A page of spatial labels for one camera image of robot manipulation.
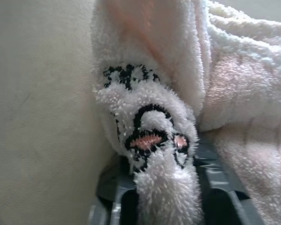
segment beige wall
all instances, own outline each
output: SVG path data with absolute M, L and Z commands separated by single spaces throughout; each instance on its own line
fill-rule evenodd
M 281 0 L 220 2 L 281 21 Z M 0 0 L 0 225 L 86 223 L 112 154 L 90 93 L 91 8 Z

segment embroidered eye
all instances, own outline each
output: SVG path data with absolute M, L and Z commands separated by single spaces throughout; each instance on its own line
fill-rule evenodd
M 187 147 L 187 145 L 188 145 L 186 138 L 184 136 L 181 136 L 181 135 L 175 136 L 174 142 L 175 142 L 175 145 L 177 146 L 178 149 Z
M 152 134 L 139 137 L 130 143 L 130 147 L 138 147 L 142 150 L 150 150 L 152 146 L 159 144 L 162 141 L 162 137 Z

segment fuzzy fabric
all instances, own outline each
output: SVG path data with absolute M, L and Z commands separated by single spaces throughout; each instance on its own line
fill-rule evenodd
M 94 92 L 135 173 L 141 225 L 203 223 L 206 132 L 267 225 L 281 225 L 281 23 L 205 0 L 97 0 Z

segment embroidered cartoon face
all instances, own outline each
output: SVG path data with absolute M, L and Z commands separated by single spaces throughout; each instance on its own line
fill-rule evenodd
M 133 156 L 134 170 L 147 168 L 148 158 L 163 146 L 173 146 L 176 163 L 184 168 L 188 160 L 189 141 L 174 129 L 171 115 L 160 105 L 147 105 L 135 115 L 134 131 L 126 139 L 125 148 Z
M 127 95 L 144 85 L 142 81 L 160 83 L 159 77 L 144 65 L 127 64 L 109 67 L 104 71 L 104 87 L 108 89 L 113 84 L 118 85 L 127 91 Z M 185 167 L 189 158 L 189 140 L 175 129 L 172 116 L 163 106 L 148 104 L 139 108 L 135 115 L 125 111 L 121 115 L 126 115 L 125 119 L 114 115 L 118 140 L 125 147 L 125 155 L 136 172 L 147 168 L 152 152 L 165 149 L 174 149 L 173 157 L 177 165 L 182 169 Z

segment white plush fabric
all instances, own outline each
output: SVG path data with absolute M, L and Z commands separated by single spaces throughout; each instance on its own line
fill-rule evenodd
M 172 139 L 180 133 L 189 140 L 191 156 L 196 119 L 264 222 L 281 225 L 281 23 L 204 0 L 98 0 L 92 27 L 96 98 L 110 142 L 136 168 L 139 223 L 202 222 L 191 160 L 183 168 L 179 162 L 185 156 L 175 163 L 179 146 Z M 125 74 L 130 64 L 131 81 L 142 77 L 145 65 L 160 82 L 137 78 L 125 84 L 122 69 Z M 136 126 L 148 104 L 165 109 L 173 122 L 151 108 Z M 154 129 L 168 137 L 154 150 L 157 134 L 146 139 L 139 134 L 127 144 L 135 130 Z M 145 157 L 134 149 L 144 142 L 150 146 Z

